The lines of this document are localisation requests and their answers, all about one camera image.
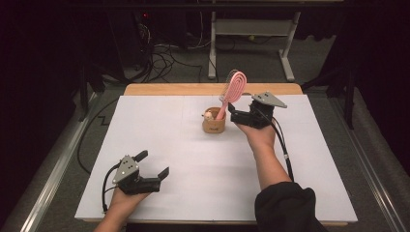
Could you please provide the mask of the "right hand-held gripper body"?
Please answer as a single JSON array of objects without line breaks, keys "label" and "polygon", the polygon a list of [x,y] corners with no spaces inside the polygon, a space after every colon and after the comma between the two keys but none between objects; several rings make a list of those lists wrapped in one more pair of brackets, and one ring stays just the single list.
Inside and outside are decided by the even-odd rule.
[{"label": "right hand-held gripper body", "polygon": [[275,107],[286,108],[287,105],[270,92],[263,92],[251,96],[249,112],[235,110],[230,113],[230,121],[236,124],[263,129],[272,123]]}]

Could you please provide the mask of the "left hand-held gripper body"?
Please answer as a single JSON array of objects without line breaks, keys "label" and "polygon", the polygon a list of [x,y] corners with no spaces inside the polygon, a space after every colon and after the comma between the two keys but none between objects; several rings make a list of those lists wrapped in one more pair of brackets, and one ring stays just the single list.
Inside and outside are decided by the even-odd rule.
[{"label": "left hand-held gripper body", "polygon": [[117,168],[112,184],[124,194],[136,195],[139,193],[158,192],[161,188],[161,179],[143,178],[140,175],[139,163],[143,160],[139,156],[124,156]]}]

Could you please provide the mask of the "pink hairbrush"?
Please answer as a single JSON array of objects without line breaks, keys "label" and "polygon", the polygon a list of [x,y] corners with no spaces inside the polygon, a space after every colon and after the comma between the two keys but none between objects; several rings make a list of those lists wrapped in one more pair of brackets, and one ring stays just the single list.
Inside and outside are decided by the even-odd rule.
[{"label": "pink hairbrush", "polygon": [[222,106],[216,117],[221,120],[229,103],[236,102],[243,94],[247,85],[247,77],[243,72],[232,70],[227,77],[225,88],[220,95]]}]

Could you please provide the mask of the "wooden cup with small figure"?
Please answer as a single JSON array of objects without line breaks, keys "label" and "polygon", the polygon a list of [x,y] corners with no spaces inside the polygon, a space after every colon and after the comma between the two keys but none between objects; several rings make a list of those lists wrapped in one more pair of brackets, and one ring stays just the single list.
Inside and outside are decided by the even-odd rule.
[{"label": "wooden cup with small figure", "polygon": [[210,107],[203,113],[202,129],[206,133],[222,133],[225,130],[225,115],[218,119],[219,107]]}]

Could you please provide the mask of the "person's right hand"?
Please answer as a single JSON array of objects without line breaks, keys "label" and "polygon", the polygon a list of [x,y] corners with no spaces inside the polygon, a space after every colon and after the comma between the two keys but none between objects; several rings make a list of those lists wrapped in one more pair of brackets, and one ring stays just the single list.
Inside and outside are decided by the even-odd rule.
[{"label": "person's right hand", "polygon": [[237,124],[237,127],[247,137],[249,146],[254,153],[267,153],[274,150],[276,135],[272,127],[255,129],[240,124]]}]

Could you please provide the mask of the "white sheet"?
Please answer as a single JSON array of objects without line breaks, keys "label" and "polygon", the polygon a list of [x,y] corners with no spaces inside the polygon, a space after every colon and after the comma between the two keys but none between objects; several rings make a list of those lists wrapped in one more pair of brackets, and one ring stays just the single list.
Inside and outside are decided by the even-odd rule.
[{"label": "white sheet", "polygon": [[[274,116],[285,141],[276,143],[278,158],[293,170],[302,188],[316,195],[316,216],[324,223],[354,222],[352,203],[305,95],[283,95],[286,108]],[[260,191],[254,159],[244,134],[231,122],[222,133],[202,129],[203,113],[220,105],[216,96],[124,96],[117,103],[76,218],[103,216],[103,193],[112,178],[107,171],[126,155],[142,150],[145,178],[166,167],[161,190],[151,194],[131,219],[138,222],[253,223],[254,199]]]}]

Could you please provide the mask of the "black metal stand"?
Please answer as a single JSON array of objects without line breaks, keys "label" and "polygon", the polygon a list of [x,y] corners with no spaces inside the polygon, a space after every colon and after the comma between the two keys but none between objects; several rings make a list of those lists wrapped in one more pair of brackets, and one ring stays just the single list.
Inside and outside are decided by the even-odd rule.
[{"label": "black metal stand", "polygon": [[355,66],[352,64],[342,64],[332,70],[319,74],[313,80],[302,85],[305,91],[313,86],[327,85],[326,95],[329,98],[344,96],[343,119],[350,130],[353,126],[353,106],[355,91]]},{"label": "black metal stand", "polygon": [[81,63],[78,75],[81,108],[79,121],[83,122],[89,111],[88,87],[91,87],[94,92],[103,93],[105,85],[103,84],[102,69],[90,60]]}]

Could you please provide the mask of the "black sleeve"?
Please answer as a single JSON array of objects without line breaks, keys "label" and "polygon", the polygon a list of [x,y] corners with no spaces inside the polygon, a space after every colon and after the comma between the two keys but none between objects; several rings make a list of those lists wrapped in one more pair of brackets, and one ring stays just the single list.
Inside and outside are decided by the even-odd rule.
[{"label": "black sleeve", "polygon": [[329,232],[316,218],[311,188],[282,182],[261,190],[254,202],[259,232]]}]

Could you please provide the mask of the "black computer tower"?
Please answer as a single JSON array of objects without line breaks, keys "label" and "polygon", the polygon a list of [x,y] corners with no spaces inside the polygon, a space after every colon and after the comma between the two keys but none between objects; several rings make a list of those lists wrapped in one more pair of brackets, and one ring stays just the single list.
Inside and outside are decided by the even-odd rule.
[{"label": "black computer tower", "polygon": [[153,51],[152,33],[147,25],[147,16],[146,13],[132,13],[132,20],[136,30],[136,65],[140,68],[148,65]]}]

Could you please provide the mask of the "aluminium rail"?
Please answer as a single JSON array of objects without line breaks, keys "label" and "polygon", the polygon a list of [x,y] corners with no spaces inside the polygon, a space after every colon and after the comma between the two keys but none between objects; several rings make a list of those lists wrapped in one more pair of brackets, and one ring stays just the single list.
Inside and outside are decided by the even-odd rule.
[{"label": "aluminium rail", "polygon": [[358,160],[359,166],[366,178],[367,185],[369,186],[392,232],[410,232],[410,230],[405,227],[402,219],[400,218],[394,202],[392,201],[392,197],[388,194],[387,189],[383,186],[380,178],[377,176],[376,171],[372,166],[362,144],[360,143],[357,134],[352,129],[350,129],[345,122],[343,109],[339,101],[336,99],[330,99],[330,103],[338,119],[341,121],[344,130],[348,134],[350,142],[354,147],[355,156]]},{"label": "aluminium rail", "polygon": [[86,99],[88,111],[82,115],[79,95],[74,97],[78,107],[72,118],[35,172],[31,183],[23,192],[0,232],[37,232],[61,185],[79,138],[90,121],[90,114],[96,110],[100,99],[99,94],[92,93]]}]

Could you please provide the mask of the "white metal table frame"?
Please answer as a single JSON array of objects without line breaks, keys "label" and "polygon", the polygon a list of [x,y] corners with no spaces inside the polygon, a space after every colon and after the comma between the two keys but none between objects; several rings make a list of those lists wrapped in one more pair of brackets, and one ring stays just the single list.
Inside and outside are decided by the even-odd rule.
[{"label": "white metal table frame", "polygon": [[289,63],[288,53],[296,33],[301,13],[296,12],[292,19],[222,19],[217,13],[211,14],[211,40],[208,61],[208,77],[217,77],[217,35],[225,36],[264,36],[285,37],[286,45],[278,51],[278,57],[285,77],[289,82],[295,81],[295,76]]}]

